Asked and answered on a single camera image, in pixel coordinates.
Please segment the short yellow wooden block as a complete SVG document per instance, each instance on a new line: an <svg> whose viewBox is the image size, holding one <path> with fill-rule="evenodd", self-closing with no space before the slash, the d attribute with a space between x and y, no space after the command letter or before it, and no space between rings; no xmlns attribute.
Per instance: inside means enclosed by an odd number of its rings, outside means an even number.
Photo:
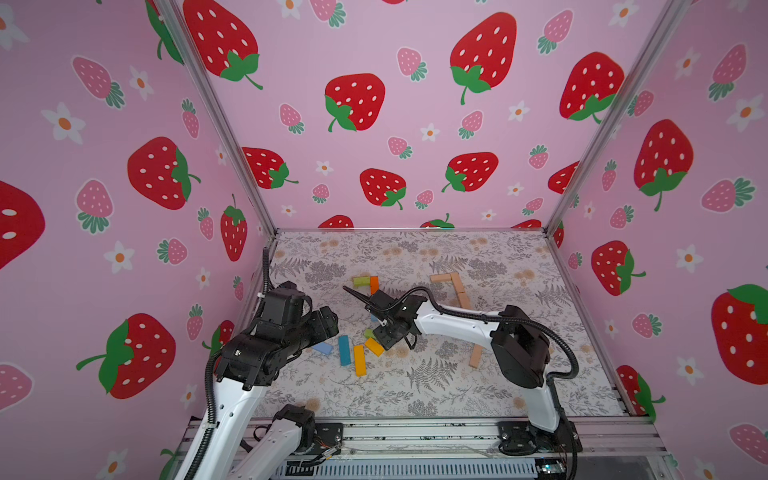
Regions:
<svg viewBox="0 0 768 480"><path fill-rule="evenodd" d="M385 352L385 349L373 338L368 338L365 346L377 357L380 357Z"/></svg>

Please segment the teal wooden block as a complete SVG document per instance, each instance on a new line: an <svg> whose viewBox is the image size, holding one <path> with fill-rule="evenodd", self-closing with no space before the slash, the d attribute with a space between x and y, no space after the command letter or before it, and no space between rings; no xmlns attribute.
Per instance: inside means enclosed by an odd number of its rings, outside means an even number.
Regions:
<svg viewBox="0 0 768 480"><path fill-rule="evenodd" d="M352 363L352 355L349 338L347 335L341 335L338 337L338 349L340 364L342 366L349 366Z"/></svg>

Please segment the long yellow wooden block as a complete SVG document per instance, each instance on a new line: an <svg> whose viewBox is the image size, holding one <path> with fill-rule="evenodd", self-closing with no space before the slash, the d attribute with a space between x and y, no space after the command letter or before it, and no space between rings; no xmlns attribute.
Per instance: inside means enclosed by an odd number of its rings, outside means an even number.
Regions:
<svg viewBox="0 0 768 480"><path fill-rule="evenodd" d="M367 374L367 369L365 360L365 347L363 345L355 345L353 347L353 360L356 376L364 377Z"/></svg>

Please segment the natural wooden block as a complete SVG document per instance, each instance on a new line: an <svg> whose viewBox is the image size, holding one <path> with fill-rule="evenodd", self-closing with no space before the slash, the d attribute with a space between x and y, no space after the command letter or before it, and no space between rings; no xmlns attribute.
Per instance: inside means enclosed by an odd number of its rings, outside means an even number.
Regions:
<svg viewBox="0 0 768 480"><path fill-rule="evenodd" d="M483 354L484 348L480 345L475 345L473 347L470 360L469 360L469 366L473 369L477 369L480 366L480 362L482 360L482 354Z"/></svg>
<svg viewBox="0 0 768 480"><path fill-rule="evenodd" d="M451 282L457 295L465 294L465 286L460 278L460 275L456 272L450 273Z"/></svg>
<svg viewBox="0 0 768 480"><path fill-rule="evenodd" d="M471 304L469 296L465 292L458 293L458 299L461 307L466 310L472 310L473 306Z"/></svg>
<svg viewBox="0 0 768 480"><path fill-rule="evenodd" d="M453 281L453 275L451 273L431 275L430 276L430 281L432 283L452 282Z"/></svg>

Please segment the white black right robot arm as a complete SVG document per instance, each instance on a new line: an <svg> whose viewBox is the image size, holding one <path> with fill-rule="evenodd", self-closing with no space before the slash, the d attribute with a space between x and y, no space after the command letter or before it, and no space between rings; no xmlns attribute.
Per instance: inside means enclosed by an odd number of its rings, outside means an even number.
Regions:
<svg viewBox="0 0 768 480"><path fill-rule="evenodd" d="M550 328L531 320L520 308L479 312L451 309L421 295L371 301L366 309L380 326L374 337L389 350L400 341L413 349L416 339L440 335L473 343L490 351L503 377L523 389L528 420L500 426L499 451L529 456L582 451L579 436L559 401L555 381L579 372L570 347Z"/></svg>

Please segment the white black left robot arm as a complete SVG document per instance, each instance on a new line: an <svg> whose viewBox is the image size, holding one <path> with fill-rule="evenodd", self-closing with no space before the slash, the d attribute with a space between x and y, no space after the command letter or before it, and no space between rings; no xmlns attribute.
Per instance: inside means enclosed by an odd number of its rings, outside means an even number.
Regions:
<svg viewBox="0 0 768 480"><path fill-rule="evenodd" d="M205 418L177 478L268 479L293 453L309 449L314 414L287 405L246 457L235 459L255 408L280 371L304 350L338 332L337 314L327 306L315 308L294 283L265 289L249 326L206 365Z"/></svg>

